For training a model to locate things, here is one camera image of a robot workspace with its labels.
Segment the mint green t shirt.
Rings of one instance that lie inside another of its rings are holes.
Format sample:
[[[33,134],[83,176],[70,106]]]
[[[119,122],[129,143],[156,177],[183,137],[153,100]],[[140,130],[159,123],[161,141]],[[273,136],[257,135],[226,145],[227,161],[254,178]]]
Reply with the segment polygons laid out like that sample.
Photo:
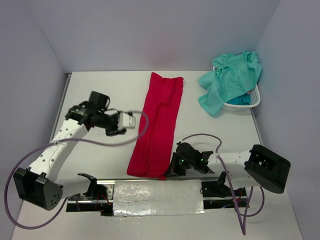
[[[206,89],[198,97],[198,103],[211,116],[218,115],[225,104],[248,107],[261,73],[255,51],[221,54],[213,59],[212,70],[198,79],[199,85]]]

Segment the red t shirt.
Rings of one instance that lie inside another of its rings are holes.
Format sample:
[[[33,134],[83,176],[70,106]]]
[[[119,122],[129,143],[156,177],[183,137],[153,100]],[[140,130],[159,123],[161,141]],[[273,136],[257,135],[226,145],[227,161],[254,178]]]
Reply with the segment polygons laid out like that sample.
[[[171,162],[183,86],[181,76],[167,78],[151,73],[142,110],[149,124],[144,135],[136,141],[126,171],[129,176],[165,179]]]

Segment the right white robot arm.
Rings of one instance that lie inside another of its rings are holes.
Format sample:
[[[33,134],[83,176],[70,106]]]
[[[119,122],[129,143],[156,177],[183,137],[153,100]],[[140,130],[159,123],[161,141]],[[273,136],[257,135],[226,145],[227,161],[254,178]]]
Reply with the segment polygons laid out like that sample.
[[[193,169],[217,178],[217,190],[228,196],[234,190],[260,186],[282,194],[285,191],[291,163],[266,147],[255,144],[241,152],[215,153],[198,151],[189,143],[177,145],[165,177],[182,177]]]

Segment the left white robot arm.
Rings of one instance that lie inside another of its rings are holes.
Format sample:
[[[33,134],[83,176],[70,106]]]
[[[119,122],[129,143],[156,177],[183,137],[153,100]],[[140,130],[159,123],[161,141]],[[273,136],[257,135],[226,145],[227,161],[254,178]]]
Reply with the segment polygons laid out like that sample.
[[[54,209],[63,198],[82,195],[93,199],[98,194],[97,178],[79,173],[78,179],[57,182],[58,174],[78,142],[91,128],[105,130],[109,137],[123,135],[134,129],[136,118],[132,111],[115,110],[108,114],[110,98],[92,91],[89,99],[71,107],[62,127],[40,156],[26,169],[17,168],[13,174],[18,196],[47,211]]]

